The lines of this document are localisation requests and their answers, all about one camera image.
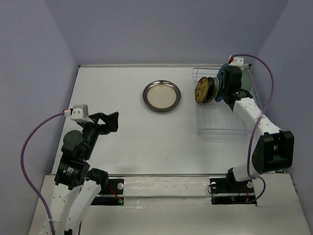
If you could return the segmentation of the cream bowl with black flowers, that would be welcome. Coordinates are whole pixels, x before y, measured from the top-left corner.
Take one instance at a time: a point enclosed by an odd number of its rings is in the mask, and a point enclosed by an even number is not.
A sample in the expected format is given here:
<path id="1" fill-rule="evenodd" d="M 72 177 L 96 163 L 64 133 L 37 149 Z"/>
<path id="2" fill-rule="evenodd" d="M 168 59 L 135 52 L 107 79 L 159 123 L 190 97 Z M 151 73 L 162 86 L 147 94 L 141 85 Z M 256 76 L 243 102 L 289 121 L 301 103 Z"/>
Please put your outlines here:
<path id="1" fill-rule="evenodd" d="M 204 102 L 211 103 L 216 97 L 217 85 L 214 77 L 208 77 L 207 79 L 208 79 L 208 88 Z"/>

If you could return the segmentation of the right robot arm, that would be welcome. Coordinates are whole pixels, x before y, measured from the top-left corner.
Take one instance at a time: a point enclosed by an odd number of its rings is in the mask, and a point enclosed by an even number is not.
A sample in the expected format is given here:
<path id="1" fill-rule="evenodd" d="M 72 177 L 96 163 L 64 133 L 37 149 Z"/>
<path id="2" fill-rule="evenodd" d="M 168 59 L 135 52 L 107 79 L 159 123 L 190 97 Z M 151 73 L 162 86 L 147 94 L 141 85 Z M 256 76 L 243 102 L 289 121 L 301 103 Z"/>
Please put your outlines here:
<path id="1" fill-rule="evenodd" d="M 266 117 L 251 93 L 242 89 L 242 70 L 226 65 L 218 72 L 224 102 L 251 128 L 247 162 L 231 168 L 225 186 L 238 191 L 243 183 L 260 175 L 292 166 L 294 135 L 283 131 Z"/>

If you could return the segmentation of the grey rimmed cream plate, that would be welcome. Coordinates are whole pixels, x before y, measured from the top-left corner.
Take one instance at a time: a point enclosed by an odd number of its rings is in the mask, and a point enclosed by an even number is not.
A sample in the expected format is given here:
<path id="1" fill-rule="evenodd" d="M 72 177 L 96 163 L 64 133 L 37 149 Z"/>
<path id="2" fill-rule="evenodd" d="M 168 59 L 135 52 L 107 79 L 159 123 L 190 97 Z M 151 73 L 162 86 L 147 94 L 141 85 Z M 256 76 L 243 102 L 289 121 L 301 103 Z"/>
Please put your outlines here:
<path id="1" fill-rule="evenodd" d="M 149 83 L 143 90 L 142 98 L 146 106 L 157 113 L 174 110 L 180 103 L 181 92 L 176 84 L 166 80 Z"/>

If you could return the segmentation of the black glossy plate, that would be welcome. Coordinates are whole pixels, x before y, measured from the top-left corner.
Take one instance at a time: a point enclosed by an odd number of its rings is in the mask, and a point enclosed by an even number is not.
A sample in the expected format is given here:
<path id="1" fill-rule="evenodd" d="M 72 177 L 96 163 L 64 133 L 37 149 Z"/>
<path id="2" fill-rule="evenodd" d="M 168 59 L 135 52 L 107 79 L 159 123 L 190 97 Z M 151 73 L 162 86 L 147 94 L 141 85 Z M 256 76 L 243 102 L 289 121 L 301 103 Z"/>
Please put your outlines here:
<path id="1" fill-rule="evenodd" d="M 219 89 L 220 89 L 220 82 L 217 77 L 213 77 L 213 85 L 214 85 L 214 91 L 213 91 L 213 100 L 216 100 L 218 97 Z"/>

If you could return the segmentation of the teal scalloped plate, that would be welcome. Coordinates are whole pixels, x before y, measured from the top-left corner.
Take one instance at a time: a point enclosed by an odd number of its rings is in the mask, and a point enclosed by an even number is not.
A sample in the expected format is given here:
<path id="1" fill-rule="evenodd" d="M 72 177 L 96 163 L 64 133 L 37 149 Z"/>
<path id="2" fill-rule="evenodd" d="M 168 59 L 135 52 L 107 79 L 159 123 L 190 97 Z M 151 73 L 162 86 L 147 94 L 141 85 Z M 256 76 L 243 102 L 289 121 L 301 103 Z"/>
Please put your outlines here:
<path id="1" fill-rule="evenodd" d="M 228 66 L 228 63 L 222 65 L 217 73 L 216 78 L 218 79 L 219 86 L 215 97 L 216 102 L 221 102 L 223 100 L 227 105 L 230 103 L 230 83 L 224 82 L 224 69 Z"/>

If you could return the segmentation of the yellow patterned plate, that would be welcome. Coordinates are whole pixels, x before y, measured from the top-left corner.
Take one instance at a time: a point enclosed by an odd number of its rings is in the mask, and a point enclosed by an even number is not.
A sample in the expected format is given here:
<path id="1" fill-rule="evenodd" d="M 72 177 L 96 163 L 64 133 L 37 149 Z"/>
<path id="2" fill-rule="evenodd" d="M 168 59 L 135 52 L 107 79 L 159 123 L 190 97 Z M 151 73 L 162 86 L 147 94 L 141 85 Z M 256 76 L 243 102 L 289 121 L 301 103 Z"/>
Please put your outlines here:
<path id="1" fill-rule="evenodd" d="M 209 93 L 209 79 L 202 77 L 195 88 L 195 100 L 197 103 L 204 103 L 207 101 L 207 95 Z"/>

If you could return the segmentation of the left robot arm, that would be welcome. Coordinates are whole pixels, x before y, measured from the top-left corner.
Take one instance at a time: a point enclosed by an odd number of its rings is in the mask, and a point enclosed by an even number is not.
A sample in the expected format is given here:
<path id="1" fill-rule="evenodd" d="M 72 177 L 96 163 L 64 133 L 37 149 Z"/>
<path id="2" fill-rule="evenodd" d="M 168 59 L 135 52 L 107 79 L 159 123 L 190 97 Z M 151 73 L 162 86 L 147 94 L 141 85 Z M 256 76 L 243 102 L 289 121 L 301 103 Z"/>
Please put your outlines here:
<path id="1" fill-rule="evenodd" d="M 77 234 L 96 195 L 108 189 L 108 173 L 91 168 L 88 160 L 98 137 L 118 130 L 119 113 L 89 115 L 79 106 L 63 113 L 82 130 L 72 130 L 64 135 L 62 156 L 54 178 L 51 216 L 46 217 L 39 232 L 41 235 Z"/>

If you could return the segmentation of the light blue flower plate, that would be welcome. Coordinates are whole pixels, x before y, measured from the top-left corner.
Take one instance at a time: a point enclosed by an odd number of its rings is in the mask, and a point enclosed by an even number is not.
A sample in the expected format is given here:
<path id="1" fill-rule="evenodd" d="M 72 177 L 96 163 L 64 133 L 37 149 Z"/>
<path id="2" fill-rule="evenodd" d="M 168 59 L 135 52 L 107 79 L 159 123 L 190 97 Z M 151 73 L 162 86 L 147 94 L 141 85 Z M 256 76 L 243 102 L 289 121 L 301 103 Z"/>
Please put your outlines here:
<path id="1" fill-rule="evenodd" d="M 249 69 L 242 69 L 241 88 L 250 92 L 251 89 L 251 72 Z"/>

